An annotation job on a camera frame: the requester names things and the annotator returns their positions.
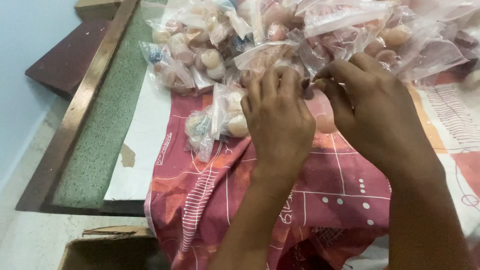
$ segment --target cardboard box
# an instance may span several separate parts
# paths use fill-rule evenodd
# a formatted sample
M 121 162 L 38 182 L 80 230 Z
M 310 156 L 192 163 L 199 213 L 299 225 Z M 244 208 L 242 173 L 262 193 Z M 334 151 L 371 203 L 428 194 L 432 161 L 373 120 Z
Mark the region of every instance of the cardboard box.
M 82 21 L 113 20 L 123 0 L 78 0 L 75 10 Z
M 148 227 L 115 226 L 85 230 L 65 247 L 58 270 L 169 269 Z

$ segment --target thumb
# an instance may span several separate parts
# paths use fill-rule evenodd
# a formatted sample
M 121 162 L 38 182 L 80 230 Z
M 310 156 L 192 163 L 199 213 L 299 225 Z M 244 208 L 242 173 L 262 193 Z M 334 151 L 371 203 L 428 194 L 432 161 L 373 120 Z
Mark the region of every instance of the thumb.
M 345 89 L 332 80 L 320 79 L 315 81 L 315 86 L 318 87 L 330 101 L 333 115 L 335 118 L 335 125 L 342 125 L 344 122 L 354 121 L 354 114 L 352 104 L 348 99 Z

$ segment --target wall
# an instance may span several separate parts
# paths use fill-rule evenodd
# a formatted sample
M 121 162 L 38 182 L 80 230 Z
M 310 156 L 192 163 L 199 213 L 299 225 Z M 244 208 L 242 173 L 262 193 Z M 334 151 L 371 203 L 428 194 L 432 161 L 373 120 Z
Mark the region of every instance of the wall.
M 0 8 L 0 191 L 55 94 L 25 70 L 80 24 L 77 0 L 3 1 Z

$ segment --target left hand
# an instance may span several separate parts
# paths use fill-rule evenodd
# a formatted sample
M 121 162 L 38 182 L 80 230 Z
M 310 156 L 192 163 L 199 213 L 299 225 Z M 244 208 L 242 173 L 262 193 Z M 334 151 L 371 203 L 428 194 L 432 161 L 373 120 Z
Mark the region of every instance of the left hand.
M 257 168 L 296 179 L 312 148 L 315 119 L 299 74 L 270 69 L 249 84 L 241 106 L 257 153 Z

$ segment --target floor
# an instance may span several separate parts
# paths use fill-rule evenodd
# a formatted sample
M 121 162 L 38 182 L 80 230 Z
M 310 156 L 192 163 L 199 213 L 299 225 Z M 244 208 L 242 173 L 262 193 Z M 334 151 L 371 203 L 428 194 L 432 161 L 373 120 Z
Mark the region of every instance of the floor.
M 65 245 L 84 229 L 147 226 L 145 218 L 96 217 L 15 211 L 35 168 L 61 123 L 68 102 L 57 98 L 0 194 L 0 269 L 56 269 Z

